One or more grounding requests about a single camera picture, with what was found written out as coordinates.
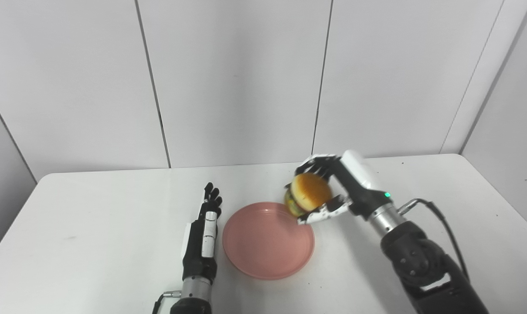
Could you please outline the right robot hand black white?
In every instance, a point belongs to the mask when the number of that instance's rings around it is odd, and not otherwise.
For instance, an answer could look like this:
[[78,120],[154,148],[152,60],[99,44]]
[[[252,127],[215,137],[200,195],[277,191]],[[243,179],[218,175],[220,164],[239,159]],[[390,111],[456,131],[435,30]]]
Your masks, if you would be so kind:
[[375,219],[381,231],[397,226],[397,210],[390,194],[383,191],[375,173],[356,151],[347,150],[340,156],[311,155],[295,170],[296,175],[303,173],[315,174],[326,183],[331,177],[335,178],[346,195],[337,195],[315,205],[312,211],[297,219],[299,225],[321,222],[350,212],[367,221]]

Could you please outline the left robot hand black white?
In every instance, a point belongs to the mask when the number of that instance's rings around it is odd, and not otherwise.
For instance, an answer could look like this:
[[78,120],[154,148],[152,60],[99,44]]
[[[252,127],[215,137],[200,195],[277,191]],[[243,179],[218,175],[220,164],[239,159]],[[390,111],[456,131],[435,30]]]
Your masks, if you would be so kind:
[[182,279],[190,277],[205,278],[209,284],[215,282],[218,266],[215,259],[215,245],[218,237],[218,219],[222,214],[220,205],[223,199],[220,191],[209,182],[204,187],[204,195],[199,215],[190,225],[185,254]]

